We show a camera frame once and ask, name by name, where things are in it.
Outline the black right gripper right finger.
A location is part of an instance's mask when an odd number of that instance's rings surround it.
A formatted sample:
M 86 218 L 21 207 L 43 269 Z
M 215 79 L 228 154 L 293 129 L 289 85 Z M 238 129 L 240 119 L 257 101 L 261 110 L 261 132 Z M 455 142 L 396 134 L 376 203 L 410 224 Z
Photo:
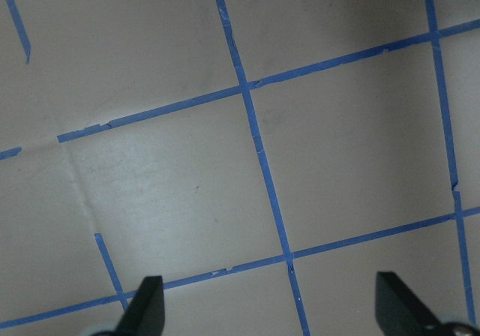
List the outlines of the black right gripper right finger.
M 442 323 L 393 271 L 375 281 L 375 318 L 384 335 L 444 335 Z

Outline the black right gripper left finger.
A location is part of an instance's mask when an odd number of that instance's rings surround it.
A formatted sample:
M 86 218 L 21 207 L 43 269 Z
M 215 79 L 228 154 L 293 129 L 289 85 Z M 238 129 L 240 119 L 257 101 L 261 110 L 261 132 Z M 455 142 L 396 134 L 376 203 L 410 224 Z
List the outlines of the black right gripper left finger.
M 147 276 L 112 334 L 161 336 L 165 318 L 163 278 Z

